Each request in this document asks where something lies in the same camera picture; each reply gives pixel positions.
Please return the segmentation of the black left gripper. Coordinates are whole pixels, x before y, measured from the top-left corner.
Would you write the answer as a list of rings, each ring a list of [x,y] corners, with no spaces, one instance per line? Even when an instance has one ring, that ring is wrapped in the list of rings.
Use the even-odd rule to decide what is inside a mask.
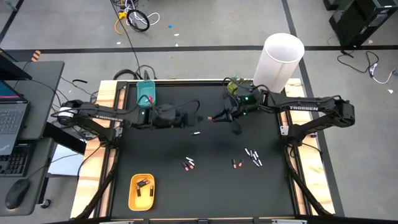
[[[174,105],[164,104],[152,110],[151,124],[157,129],[184,128],[188,125],[197,125],[201,122],[198,119],[203,117],[197,114],[188,115],[186,111],[177,109]]]

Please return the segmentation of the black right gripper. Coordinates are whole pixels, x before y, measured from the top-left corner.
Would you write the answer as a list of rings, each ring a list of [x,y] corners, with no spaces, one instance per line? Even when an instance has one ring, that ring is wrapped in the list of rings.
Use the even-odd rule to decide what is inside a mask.
[[[224,92],[224,110],[226,112],[214,115],[213,122],[231,123],[231,116],[242,116],[257,111],[259,106],[255,94],[249,90],[237,89],[232,93]]]

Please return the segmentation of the yellow plastic tray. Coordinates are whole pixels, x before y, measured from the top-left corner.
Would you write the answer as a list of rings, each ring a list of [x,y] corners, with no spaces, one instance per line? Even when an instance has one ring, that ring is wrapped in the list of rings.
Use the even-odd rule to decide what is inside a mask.
[[[141,196],[137,197],[137,183],[143,180],[150,182],[141,187]],[[150,186],[154,186],[154,196],[150,197]],[[128,196],[128,207],[135,212],[150,210],[155,200],[155,178],[152,174],[135,174],[131,177]]]

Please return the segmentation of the potted succulent plant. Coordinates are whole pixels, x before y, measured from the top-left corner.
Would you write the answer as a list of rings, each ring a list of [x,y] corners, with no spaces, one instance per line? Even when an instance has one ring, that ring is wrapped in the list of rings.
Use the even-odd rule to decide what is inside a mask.
[[[227,84],[227,90],[229,93],[234,94],[234,92],[238,89],[238,85],[241,83],[241,77],[238,75],[234,75],[227,79],[229,83]]]

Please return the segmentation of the teal plastic bin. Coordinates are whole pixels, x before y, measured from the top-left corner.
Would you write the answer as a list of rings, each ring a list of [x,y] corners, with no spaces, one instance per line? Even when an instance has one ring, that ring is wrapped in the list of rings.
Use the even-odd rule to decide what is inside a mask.
[[[137,104],[141,108],[151,108],[155,105],[156,92],[155,92],[155,82],[153,80],[143,80],[137,82]],[[149,101],[149,96],[153,97],[154,104]]]

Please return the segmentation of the white shade table lamp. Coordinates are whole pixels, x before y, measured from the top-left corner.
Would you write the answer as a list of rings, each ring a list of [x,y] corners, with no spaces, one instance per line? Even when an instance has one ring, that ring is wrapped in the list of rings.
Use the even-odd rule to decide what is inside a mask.
[[[286,33],[270,35],[264,42],[253,84],[264,85],[270,91],[280,93],[304,54],[304,44],[296,36]]]

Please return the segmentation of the dark grey desk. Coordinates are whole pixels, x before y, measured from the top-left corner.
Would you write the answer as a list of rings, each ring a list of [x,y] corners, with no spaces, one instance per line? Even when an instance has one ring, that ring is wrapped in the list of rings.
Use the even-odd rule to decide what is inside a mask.
[[[24,120],[25,128],[19,133],[19,140],[39,139],[44,134],[47,118],[65,66],[63,61],[15,62],[15,66],[27,72],[32,80],[8,81],[18,93],[27,99],[30,108]]]

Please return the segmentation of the black computer tower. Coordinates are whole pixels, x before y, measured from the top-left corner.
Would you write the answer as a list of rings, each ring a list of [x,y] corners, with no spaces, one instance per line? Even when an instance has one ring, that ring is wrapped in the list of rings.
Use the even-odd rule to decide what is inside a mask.
[[[398,0],[342,0],[329,19],[344,47],[358,47],[398,11]]]

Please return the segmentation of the dark grey keyboard shelf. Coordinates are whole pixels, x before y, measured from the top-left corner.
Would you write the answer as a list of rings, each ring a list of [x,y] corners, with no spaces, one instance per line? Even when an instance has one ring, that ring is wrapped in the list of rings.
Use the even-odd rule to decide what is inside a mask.
[[[39,202],[41,188],[54,148],[55,143],[50,138],[37,141],[24,177],[0,177],[0,217],[30,215],[34,211],[35,205]],[[26,178],[30,182],[30,187],[22,203],[17,208],[9,210],[5,205],[8,191],[18,180]]]

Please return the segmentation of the grey laptop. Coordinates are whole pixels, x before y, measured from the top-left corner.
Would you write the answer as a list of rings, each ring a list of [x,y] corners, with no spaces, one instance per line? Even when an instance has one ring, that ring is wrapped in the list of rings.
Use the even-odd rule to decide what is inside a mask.
[[[28,110],[29,102],[0,80],[0,156],[12,153]]]

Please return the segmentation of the black keyboard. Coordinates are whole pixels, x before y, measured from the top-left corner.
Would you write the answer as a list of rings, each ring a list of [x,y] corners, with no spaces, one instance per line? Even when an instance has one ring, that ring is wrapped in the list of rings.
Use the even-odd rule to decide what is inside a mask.
[[[31,144],[17,145],[12,154],[0,156],[0,177],[25,176],[32,154]]]

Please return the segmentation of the black desk monitor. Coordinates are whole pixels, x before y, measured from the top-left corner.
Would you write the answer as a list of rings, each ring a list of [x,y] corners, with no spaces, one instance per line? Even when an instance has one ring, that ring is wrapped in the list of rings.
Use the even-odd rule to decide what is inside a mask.
[[[25,68],[29,62],[26,62],[21,68],[18,67],[12,60],[14,60],[12,56],[6,53],[3,49],[0,49],[0,80],[32,80],[32,77],[25,71]]]

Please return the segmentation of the black computer mouse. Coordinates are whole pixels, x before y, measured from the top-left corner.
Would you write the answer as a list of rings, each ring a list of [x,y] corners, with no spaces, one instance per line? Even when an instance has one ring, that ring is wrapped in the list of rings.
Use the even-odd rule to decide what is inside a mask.
[[[9,189],[6,199],[5,206],[9,210],[13,210],[19,207],[30,187],[30,181],[28,179],[17,180],[12,187]]]

